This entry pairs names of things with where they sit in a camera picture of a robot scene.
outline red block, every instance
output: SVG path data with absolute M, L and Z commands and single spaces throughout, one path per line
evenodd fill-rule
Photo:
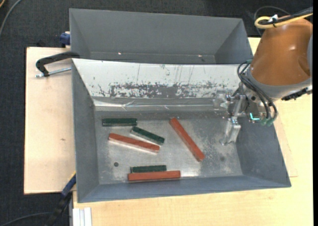
M 181 177 L 180 170 L 156 171 L 143 173 L 128 174 L 128 181 L 151 181 L 151 180 L 168 180 L 178 179 Z
M 187 134 L 183 126 L 179 123 L 179 121 L 176 118 L 172 118 L 169 123 L 177 132 L 179 137 L 183 140 L 183 142 L 186 144 L 186 146 L 189 148 L 189 150 L 192 152 L 194 157 L 198 161 L 202 161 L 205 158 L 205 155 L 202 153 L 202 151 L 198 148 L 198 146 L 194 143 L 194 141 L 191 139 L 191 137 Z
M 131 147 L 135 147 L 135 148 L 139 148 L 139 149 L 143 149 L 143 150 L 155 152 L 155 153 L 158 153 L 160 149 L 160 147 L 155 144 L 136 140 L 136 139 L 122 136 L 115 133 L 110 133 L 108 136 L 108 139 L 113 142 L 121 143 L 127 146 L 131 146 Z

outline wooden board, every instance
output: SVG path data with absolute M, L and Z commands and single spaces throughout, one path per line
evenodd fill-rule
M 71 72 L 36 78 L 38 59 L 69 49 L 27 48 L 24 193 L 60 192 L 75 171 Z M 70 66 L 70 60 L 48 70 Z

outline gray bin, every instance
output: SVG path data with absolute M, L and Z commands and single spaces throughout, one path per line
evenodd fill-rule
M 70 22 L 72 51 L 85 59 L 207 65 L 239 64 L 252 58 L 241 19 L 71 9 Z M 88 83 L 93 75 L 81 75 L 78 63 L 80 60 L 72 63 L 78 202 L 291 186 L 274 127 L 251 124 L 241 117 L 237 142 L 223 146 L 219 138 L 226 121 L 220 109 L 206 110 L 206 101 L 198 107 L 196 100 L 187 99 L 182 110 L 140 110 L 137 106 L 114 110 L 109 101 L 92 96 Z M 91 64 L 87 67 L 97 75 Z M 166 104 L 165 100 L 154 101 L 156 106 Z M 161 155 L 111 147 L 108 134 L 128 133 L 129 128 L 102 127 L 104 117 L 136 117 L 139 127 L 166 138 Z M 206 158 L 202 162 L 193 159 L 169 126 L 171 117 L 179 117 L 203 147 Z M 125 178 L 130 166 L 156 164 L 181 169 L 182 178 L 143 183 L 128 183 Z

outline green block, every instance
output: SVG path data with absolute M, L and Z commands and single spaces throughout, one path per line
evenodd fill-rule
M 151 132 L 148 132 L 148 131 L 143 130 L 143 129 L 138 128 L 138 127 L 133 127 L 130 132 L 138 137 L 144 138 L 144 139 L 151 141 L 151 142 L 154 142 L 158 145 L 162 145 L 164 143 L 163 137 L 160 137 L 156 134 L 153 134 Z
M 156 172 L 156 171 L 167 171 L 167 166 L 155 165 L 155 166 L 130 167 L 130 173 L 145 173 L 145 172 Z
M 104 118 L 103 126 L 136 126 L 137 118 Z

